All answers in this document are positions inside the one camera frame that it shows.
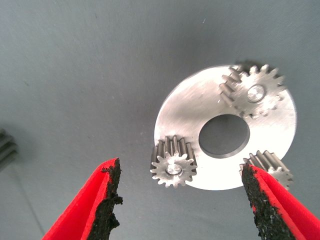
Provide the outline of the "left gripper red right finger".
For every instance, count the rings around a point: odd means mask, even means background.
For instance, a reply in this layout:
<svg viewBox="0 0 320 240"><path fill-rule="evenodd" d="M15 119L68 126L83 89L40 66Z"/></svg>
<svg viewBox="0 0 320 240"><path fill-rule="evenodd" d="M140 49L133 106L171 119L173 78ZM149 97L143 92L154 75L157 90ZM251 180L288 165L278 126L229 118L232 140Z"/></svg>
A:
<svg viewBox="0 0 320 240"><path fill-rule="evenodd" d="M320 220L272 175L252 164L241 180L262 240L318 240Z"/></svg>

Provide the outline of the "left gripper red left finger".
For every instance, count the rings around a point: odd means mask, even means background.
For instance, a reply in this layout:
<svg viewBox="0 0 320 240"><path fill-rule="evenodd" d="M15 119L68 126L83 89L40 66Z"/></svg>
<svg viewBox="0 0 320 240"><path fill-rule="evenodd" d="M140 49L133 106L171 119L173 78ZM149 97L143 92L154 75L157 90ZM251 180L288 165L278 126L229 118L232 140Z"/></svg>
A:
<svg viewBox="0 0 320 240"><path fill-rule="evenodd" d="M108 240L120 225L114 214L114 207L123 204L117 193L120 176L118 158L100 164L43 239Z"/></svg>

